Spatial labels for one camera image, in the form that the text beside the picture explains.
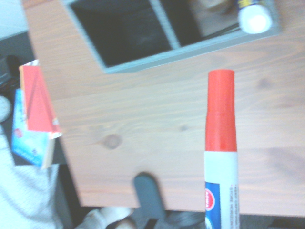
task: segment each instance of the wooden desk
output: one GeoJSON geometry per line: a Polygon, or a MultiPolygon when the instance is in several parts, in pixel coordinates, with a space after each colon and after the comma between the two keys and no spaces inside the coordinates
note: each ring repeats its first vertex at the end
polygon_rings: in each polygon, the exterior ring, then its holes
{"type": "Polygon", "coordinates": [[[159,180],[167,209],[204,211],[209,70],[236,71],[240,212],[305,216],[305,2],[279,0],[284,32],[128,74],[103,74],[58,0],[24,3],[30,37],[87,206],[138,203],[159,180]]]}

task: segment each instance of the blue book cover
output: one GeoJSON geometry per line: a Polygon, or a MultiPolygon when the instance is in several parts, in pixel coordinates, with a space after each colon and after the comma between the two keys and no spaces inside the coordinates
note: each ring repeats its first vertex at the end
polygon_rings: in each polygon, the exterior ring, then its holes
{"type": "Polygon", "coordinates": [[[49,132],[27,130],[23,111],[23,92],[21,89],[17,89],[13,117],[12,151],[38,167],[47,168],[53,158],[55,141],[51,141],[49,132]]]}

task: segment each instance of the red marker cap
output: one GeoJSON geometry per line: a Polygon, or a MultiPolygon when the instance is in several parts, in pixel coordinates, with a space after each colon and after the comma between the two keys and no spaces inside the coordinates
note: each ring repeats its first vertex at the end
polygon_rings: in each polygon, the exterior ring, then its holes
{"type": "Polygon", "coordinates": [[[237,151],[234,101],[234,71],[209,72],[206,151],[237,151]]]}

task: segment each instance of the black compartment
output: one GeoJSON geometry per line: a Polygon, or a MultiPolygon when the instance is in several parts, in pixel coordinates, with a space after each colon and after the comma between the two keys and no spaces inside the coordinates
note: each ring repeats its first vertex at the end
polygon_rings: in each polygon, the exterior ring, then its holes
{"type": "Polygon", "coordinates": [[[160,0],[182,46],[202,40],[187,0],[160,0]]]}
{"type": "Polygon", "coordinates": [[[107,67],[171,49],[148,0],[79,0],[71,8],[107,67]]]}

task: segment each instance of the book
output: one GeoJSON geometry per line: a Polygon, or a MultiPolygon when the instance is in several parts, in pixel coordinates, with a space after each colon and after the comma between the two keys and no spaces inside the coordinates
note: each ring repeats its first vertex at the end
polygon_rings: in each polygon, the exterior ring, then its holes
{"type": "Polygon", "coordinates": [[[20,86],[24,93],[24,114],[27,129],[51,132],[61,136],[61,129],[45,85],[39,61],[20,66],[20,86]]]}
{"type": "Polygon", "coordinates": [[[55,138],[52,138],[52,132],[27,130],[23,111],[23,92],[17,89],[11,142],[13,153],[40,168],[48,168],[53,161],[54,146],[55,138]]]}

